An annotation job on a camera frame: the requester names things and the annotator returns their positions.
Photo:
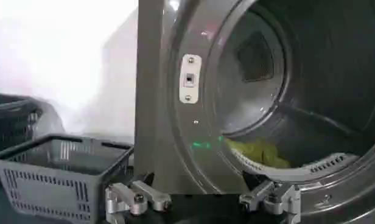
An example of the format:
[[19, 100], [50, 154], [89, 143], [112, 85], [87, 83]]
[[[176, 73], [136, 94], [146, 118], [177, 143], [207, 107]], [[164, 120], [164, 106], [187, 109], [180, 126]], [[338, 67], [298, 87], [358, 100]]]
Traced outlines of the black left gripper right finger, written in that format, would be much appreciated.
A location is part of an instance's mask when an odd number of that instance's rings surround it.
[[242, 172], [248, 192], [239, 195], [245, 212], [263, 210], [271, 215], [286, 214], [286, 223], [301, 222], [301, 190], [298, 185], [280, 183], [265, 175]]

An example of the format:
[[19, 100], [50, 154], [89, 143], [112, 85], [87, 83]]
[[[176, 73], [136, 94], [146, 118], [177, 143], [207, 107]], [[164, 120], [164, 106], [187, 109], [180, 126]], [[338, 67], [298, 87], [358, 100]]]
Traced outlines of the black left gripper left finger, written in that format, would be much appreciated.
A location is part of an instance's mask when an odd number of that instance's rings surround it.
[[128, 183], [111, 183], [105, 188], [105, 220], [107, 223], [125, 223], [124, 212], [133, 216], [145, 214], [148, 209], [167, 212], [172, 207], [170, 194], [152, 187], [153, 172], [133, 176]]

